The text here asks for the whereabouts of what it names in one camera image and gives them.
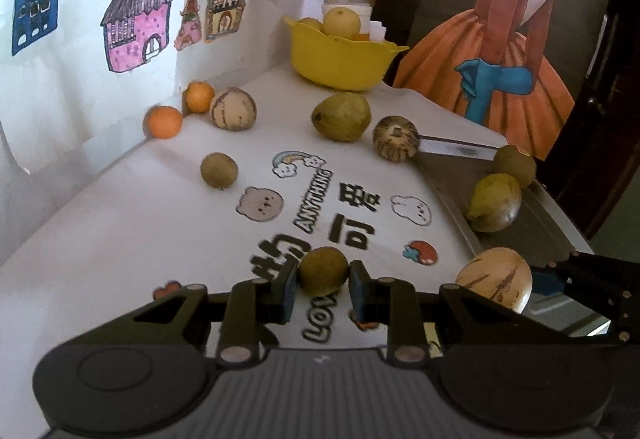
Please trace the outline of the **small brown kiwi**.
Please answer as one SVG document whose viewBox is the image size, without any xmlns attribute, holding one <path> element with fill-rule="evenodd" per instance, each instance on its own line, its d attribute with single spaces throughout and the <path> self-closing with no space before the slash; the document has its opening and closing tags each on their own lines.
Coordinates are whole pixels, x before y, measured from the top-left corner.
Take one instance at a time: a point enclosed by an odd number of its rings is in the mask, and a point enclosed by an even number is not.
<svg viewBox="0 0 640 439">
<path fill-rule="evenodd" d="M 302 259 L 297 269 L 298 286 L 311 297 L 331 295 L 348 277 L 348 261 L 337 248 L 324 246 L 313 249 Z"/>
</svg>

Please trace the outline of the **pale striped pepino melon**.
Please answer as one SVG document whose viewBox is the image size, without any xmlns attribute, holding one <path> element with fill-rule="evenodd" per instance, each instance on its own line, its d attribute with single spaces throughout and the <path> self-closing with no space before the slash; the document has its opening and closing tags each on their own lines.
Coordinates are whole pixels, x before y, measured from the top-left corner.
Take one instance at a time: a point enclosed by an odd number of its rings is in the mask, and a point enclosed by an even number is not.
<svg viewBox="0 0 640 439">
<path fill-rule="evenodd" d="M 495 247 L 478 254 L 462 268 L 456 283 L 502 307 L 522 313 L 532 295 L 533 275 L 517 251 Z"/>
</svg>

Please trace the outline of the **metal tray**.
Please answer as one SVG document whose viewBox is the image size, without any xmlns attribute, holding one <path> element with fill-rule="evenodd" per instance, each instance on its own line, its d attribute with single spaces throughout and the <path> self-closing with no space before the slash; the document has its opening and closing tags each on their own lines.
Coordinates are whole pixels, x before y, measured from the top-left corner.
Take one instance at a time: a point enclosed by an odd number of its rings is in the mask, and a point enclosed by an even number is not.
<svg viewBox="0 0 640 439">
<path fill-rule="evenodd" d="M 590 254 L 587 240 L 541 184 L 522 188 L 496 171 L 497 152 L 484 144 L 421 136 L 413 162 L 473 255 L 506 247 L 529 265 L 535 283 L 518 305 L 522 315 L 572 337 L 605 333 L 608 319 L 539 277 L 550 263 Z"/>
</svg>

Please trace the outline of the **white printed table mat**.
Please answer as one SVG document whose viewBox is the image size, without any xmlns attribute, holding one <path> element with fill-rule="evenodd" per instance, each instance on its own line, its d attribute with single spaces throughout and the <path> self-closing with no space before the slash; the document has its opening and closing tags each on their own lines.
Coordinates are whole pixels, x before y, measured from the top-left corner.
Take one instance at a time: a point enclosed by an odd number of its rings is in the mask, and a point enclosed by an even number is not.
<svg viewBox="0 0 640 439">
<path fill-rule="evenodd" d="M 146 142 L 107 169 L 3 263 L 3 437 L 46 431 L 32 393 L 43 355 L 175 287 L 225 292 L 332 246 L 374 277 L 434 291 L 471 259 L 412 162 L 386 162 L 370 136 L 318 135 L 310 115 L 326 90 L 284 66 L 246 89 L 257 105 L 252 128 L 187 117 L 177 136 Z M 212 153 L 239 167 L 225 190 L 201 177 Z"/>
</svg>

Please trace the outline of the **small kiwi on table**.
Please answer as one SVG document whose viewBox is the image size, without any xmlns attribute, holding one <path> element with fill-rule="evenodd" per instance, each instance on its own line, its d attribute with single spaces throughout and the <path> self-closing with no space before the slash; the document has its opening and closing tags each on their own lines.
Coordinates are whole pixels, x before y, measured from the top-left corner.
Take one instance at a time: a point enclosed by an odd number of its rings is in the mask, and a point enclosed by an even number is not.
<svg viewBox="0 0 640 439">
<path fill-rule="evenodd" d="M 200 171 L 203 181 L 217 190 L 234 185 L 239 176 L 238 165 L 224 153 L 208 154 L 201 162 Z"/>
</svg>

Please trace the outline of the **green-yellow mango on tray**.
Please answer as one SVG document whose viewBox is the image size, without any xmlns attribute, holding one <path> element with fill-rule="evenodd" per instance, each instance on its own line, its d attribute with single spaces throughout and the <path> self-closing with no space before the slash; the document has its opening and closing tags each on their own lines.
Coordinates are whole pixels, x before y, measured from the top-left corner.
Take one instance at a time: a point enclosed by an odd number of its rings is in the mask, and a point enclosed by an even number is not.
<svg viewBox="0 0 640 439">
<path fill-rule="evenodd" d="M 521 205 L 518 181 L 505 173 L 491 173 L 475 185 L 465 219 L 476 232 L 495 233 L 518 217 Z"/>
</svg>

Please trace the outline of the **dark striped pepino melon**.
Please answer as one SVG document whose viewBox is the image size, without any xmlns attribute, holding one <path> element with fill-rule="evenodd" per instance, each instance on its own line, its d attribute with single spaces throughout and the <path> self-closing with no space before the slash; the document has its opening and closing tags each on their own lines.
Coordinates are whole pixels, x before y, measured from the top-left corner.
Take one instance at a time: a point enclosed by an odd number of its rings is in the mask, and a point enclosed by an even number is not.
<svg viewBox="0 0 640 439">
<path fill-rule="evenodd" d="M 416 126 L 402 116 L 383 117 L 374 127 L 375 152 L 390 162 L 405 162 L 418 153 L 420 136 Z"/>
</svg>

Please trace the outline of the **large green-brown fruit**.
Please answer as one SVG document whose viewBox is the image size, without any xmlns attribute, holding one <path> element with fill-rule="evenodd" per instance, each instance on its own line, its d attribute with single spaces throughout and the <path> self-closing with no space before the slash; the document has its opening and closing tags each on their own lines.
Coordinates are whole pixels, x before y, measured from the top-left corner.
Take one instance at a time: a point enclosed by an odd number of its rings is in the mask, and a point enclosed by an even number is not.
<svg viewBox="0 0 640 439">
<path fill-rule="evenodd" d="M 362 94 L 337 92 L 319 103 L 310 119 L 326 139 L 356 142 L 369 127 L 371 117 L 371 107 Z"/>
</svg>

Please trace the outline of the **yellow plastic bowl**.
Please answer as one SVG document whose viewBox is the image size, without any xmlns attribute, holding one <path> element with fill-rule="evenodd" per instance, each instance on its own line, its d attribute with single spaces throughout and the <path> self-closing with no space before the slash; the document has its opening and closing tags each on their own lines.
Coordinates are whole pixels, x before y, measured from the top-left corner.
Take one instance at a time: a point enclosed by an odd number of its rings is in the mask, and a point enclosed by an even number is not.
<svg viewBox="0 0 640 439">
<path fill-rule="evenodd" d="M 287 16 L 283 21 L 291 35 L 291 65 L 295 72 L 334 90 L 361 92 L 377 86 L 396 56 L 409 50 L 408 46 L 386 40 L 329 36 Z"/>
</svg>

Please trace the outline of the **dancer poster orange dress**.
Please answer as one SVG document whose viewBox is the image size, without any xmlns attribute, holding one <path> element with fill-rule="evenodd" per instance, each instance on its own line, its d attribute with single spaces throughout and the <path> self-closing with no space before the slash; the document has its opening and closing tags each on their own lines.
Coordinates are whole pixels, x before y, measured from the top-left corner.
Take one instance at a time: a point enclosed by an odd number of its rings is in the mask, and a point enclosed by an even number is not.
<svg viewBox="0 0 640 439">
<path fill-rule="evenodd" d="M 596 57 L 608 0 L 420 0 L 394 84 L 545 159 Z"/>
</svg>

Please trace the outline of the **yellow pear in bowl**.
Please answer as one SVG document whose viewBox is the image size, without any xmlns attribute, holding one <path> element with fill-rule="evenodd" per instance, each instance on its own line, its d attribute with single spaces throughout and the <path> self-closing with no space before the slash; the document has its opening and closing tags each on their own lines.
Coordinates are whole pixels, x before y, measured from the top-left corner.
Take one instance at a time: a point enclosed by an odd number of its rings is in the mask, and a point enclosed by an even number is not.
<svg viewBox="0 0 640 439">
<path fill-rule="evenodd" d="M 344 6 L 336 6 L 323 15 L 322 30 L 328 36 L 354 40 L 359 35 L 360 28 L 359 15 Z"/>
</svg>

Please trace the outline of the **white jar with orange contents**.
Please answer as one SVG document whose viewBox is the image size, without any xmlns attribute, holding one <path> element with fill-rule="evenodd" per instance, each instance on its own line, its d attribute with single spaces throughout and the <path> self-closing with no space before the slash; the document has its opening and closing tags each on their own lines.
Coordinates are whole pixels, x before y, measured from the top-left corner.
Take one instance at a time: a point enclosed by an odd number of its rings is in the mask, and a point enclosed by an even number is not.
<svg viewBox="0 0 640 439">
<path fill-rule="evenodd" d="M 368 41 L 372 8 L 366 0 L 324 0 L 322 30 L 330 36 Z"/>
</svg>

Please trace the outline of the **striped pepino melon by wall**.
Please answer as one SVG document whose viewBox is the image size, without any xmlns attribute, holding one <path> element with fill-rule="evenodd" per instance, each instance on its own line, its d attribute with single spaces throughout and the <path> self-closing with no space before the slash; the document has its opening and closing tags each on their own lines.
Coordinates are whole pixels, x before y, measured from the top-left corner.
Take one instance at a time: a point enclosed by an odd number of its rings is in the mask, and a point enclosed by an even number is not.
<svg viewBox="0 0 640 439">
<path fill-rule="evenodd" d="M 244 131 L 252 128 L 256 119 L 255 100 L 241 88 L 231 87 L 214 100 L 212 121 L 217 128 Z"/>
</svg>

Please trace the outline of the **orange tangerine near wall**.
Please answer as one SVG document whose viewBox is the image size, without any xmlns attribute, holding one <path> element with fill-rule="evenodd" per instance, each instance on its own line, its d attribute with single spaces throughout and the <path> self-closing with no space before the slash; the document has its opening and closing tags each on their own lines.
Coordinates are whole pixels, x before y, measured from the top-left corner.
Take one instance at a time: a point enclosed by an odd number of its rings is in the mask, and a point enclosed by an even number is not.
<svg viewBox="0 0 640 439">
<path fill-rule="evenodd" d="M 171 139 L 181 131 L 182 122 L 182 114 L 175 107 L 154 106 L 145 115 L 143 132 L 149 138 Z"/>
</svg>

